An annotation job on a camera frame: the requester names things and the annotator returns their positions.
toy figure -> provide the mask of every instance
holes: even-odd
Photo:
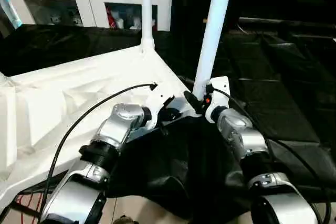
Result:
[[[109,7],[106,7],[106,13],[107,13],[107,19],[109,21],[110,28],[116,28],[117,27],[116,21],[112,17],[111,10]]]
[[[72,18],[72,22],[75,26],[83,26],[82,19],[79,15],[74,15]]]
[[[50,25],[59,25],[61,23],[61,16],[59,14],[51,14],[50,21]]]

black cable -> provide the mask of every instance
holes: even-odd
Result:
[[[135,85],[135,86],[132,86],[132,87],[129,87],[129,88],[126,88],[124,90],[121,90],[115,94],[112,94],[110,95],[109,97],[105,98],[104,100],[98,102],[97,104],[95,104],[94,106],[92,106],[91,108],[89,108],[79,119],[77,119],[77,121],[68,129],[68,131],[65,133],[65,135],[63,136],[61,142],[59,143],[57,149],[56,149],[56,152],[55,152],[55,155],[54,155],[54,159],[52,160],[52,163],[51,163],[51,167],[50,167],[50,170],[49,170],[49,173],[48,173],[48,177],[46,179],[46,187],[44,189],[44,193],[43,193],[43,198],[42,198],[42,203],[41,203],[41,211],[43,211],[44,207],[45,207],[45,204],[47,202],[47,193],[49,191],[49,184],[50,184],[50,180],[52,178],[52,174],[54,173],[54,169],[55,169],[55,166],[56,166],[56,161],[57,161],[57,158],[59,156],[59,153],[64,145],[64,142],[66,141],[67,137],[70,135],[70,133],[73,131],[73,129],[91,112],[93,111],[95,108],[99,107],[100,105],[102,105],[103,103],[111,100],[112,98],[122,94],[122,93],[125,93],[129,90],[132,90],[132,89],[136,89],[136,88],[140,88],[140,87],[146,87],[146,86],[149,86],[151,88],[151,90],[155,89],[155,87],[157,86],[157,84],[155,83],[152,83],[152,84],[140,84],[140,85]]]
[[[255,123],[255,120],[253,120],[252,116],[238,103],[238,101],[236,99],[234,99],[231,95],[229,95],[228,93],[219,90],[219,89],[215,89],[211,84],[206,86],[206,92],[213,92],[213,91],[217,91],[221,94],[223,94],[224,96],[228,97],[229,99],[231,99],[243,112],[244,114],[251,120],[252,124],[255,126],[255,128],[264,136],[266,136],[258,127],[258,125]],[[293,156],[295,156],[300,162],[301,164],[310,172],[310,174],[313,176],[313,178],[317,181],[322,193],[324,194],[325,197],[325,203],[326,203],[326,213],[325,213],[325,217],[323,222],[321,221],[321,216],[319,215],[318,212],[314,211],[317,215],[317,220],[319,221],[319,224],[328,224],[330,221],[330,217],[331,217],[331,203],[330,203],[330,199],[327,193],[327,190],[324,187],[323,182],[320,180],[319,176],[316,174],[316,172],[314,171],[313,168],[311,168],[311,166],[296,152],[294,151],[291,147],[289,147],[287,144],[284,144],[283,142],[279,141],[279,140],[274,140],[274,139],[270,139],[271,141],[279,144],[280,146],[282,146],[283,148],[285,148],[286,150],[288,150]]]

red wire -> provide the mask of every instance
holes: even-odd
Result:
[[[37,202],[37,206],[36,206],[35,211],[37,211],[37,210],[38,210],[38,207],[40,206],[40,202],[41,202],[41,199],[42,199],[42,195],[43,195],[43,194],[40,194],[40,196],[38,197],[38,202]]]
[[[30,199],[29,199],[28,205],[26,207],[30,206],[30,203],[32,202],[32,199],[33,199],[33,194],[30,195]],[[23,212],[21,212],[21,224],[24,224],[24,222],[23,222]]]

glass cabinet door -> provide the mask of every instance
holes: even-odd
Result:
[[[141,29],[141,5],[140,4],[118,4],[105,3],[106,16],[109,27],[113,29]],[[158,6],[152,6],[152,25],[157,30]]]
[[[90,0],[98,27],[141,29],[142,0]],[[171,0],[152,0],[153,29],[170,30]]]
[[[0,6],[0,41],[14,31],[11,21],[8,19],[4,10]]]
[[[24,0],[37,25],[83,26],[75,0]]]

white platform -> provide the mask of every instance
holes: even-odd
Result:
[[[153,49],[141,54],[140,46],[20,74],[11,80],[15,83],[17,139],[9,137],[6,143],[15,143],[7,146],[15,154],[13,149],[17,148],[17,160],[0,173],[0,210],[18,192],[46,178],[64,133],[84,111],[108,95],[136,84],[165,82],[175,95],[172,105],[184,115],[193,111],[184,99],[184,84]],[[150,92],[149,88],[135,89],[94,110],[69,136],[54,174],[70,167],[79,156],[79,147],[90,141],[114,104],[142,104]],[[145,133],[138,132],[131,139]]]

